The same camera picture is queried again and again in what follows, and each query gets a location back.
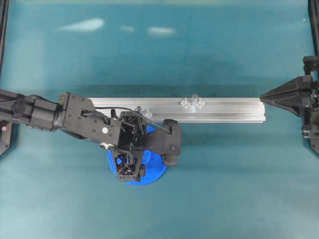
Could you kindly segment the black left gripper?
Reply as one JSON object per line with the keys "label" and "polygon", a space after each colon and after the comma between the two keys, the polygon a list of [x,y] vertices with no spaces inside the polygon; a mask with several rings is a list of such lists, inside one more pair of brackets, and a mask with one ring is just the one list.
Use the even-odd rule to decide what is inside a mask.
{"label": "black left gripper", "polygon": [[112,151],[115,176],[118,180],[124,180],[125,155],[123,153],[134,153],[136,160],[134,179],[140,181],[146,173],[146,167],[142,164],[145,149],[142,146],[141,137],[147,134],[147,121],[137,111],[123,111],[119,116],[116,115],[116,111],[111,111],[111,117],[121,123],[118,143],[109,148]]}

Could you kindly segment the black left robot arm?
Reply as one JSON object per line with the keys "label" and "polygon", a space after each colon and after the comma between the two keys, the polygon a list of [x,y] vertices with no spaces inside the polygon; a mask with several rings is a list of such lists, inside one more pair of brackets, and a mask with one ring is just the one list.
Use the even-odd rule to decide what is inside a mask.
{"label": "black left robot arm", "polygon": [[40,131],[59,130],[110,150],[120,181],[139,182],[146,174],[144,150],[138,145],[139,134],[145,133],[145,121],[135,111],[123,110],[117,115],[111,108],[108,117],[89,98],[72,93],[62,94],[55,103],[38,95],[1,90],[0,118]]}

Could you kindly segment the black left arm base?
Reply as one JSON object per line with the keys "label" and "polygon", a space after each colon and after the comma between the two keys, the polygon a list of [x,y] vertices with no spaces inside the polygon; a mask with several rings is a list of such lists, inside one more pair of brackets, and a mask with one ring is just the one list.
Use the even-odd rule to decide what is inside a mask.
{"label": "black left arm base", "polygon": [[0,120],[0,156],[3,156],[10,149],[11,133],[12,123]]}

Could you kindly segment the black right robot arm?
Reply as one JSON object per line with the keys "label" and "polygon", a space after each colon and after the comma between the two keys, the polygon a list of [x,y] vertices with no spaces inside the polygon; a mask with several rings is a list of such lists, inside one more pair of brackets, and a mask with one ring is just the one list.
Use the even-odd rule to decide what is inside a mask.
{"label": "black right robot arm", "polygon": [[150,122],[175,120],[188,123],[264,122],[265,104],[281,108],[303,119],[303,136],[311,149],[319,151],[319,83],[311,73],[318,71],[319,58],[303,58],[304,76],[297,77],[259,98],[114,98],[111,111],[138,112]]}

